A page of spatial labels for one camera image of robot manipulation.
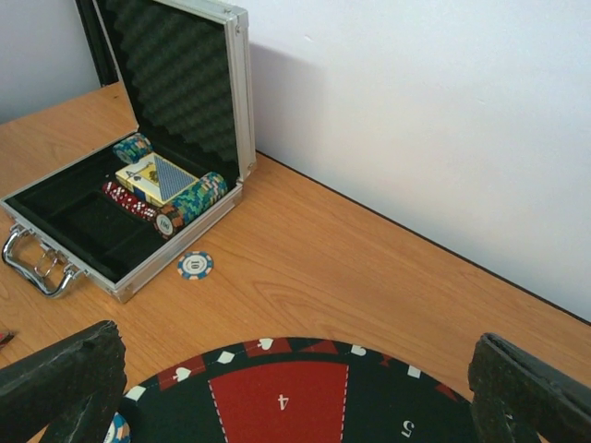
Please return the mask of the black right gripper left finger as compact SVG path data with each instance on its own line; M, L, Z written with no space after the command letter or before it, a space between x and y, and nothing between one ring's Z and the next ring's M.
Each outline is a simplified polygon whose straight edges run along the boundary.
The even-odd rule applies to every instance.
M102 320L1 369L1 440L102 442L127 384L126 347Z

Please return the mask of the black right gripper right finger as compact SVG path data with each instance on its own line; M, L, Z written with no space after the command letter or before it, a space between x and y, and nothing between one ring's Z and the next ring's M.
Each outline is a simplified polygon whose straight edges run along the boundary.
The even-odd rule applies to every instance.
M468 367L481 442L588 442L590 388L494 333Z

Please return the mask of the poker chip stack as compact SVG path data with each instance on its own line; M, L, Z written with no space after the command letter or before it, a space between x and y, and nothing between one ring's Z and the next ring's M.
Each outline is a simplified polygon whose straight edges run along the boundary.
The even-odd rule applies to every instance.
M126 419L120 414L116 413L113 420L105 434L103 443L130 443L131 432L129 424Z

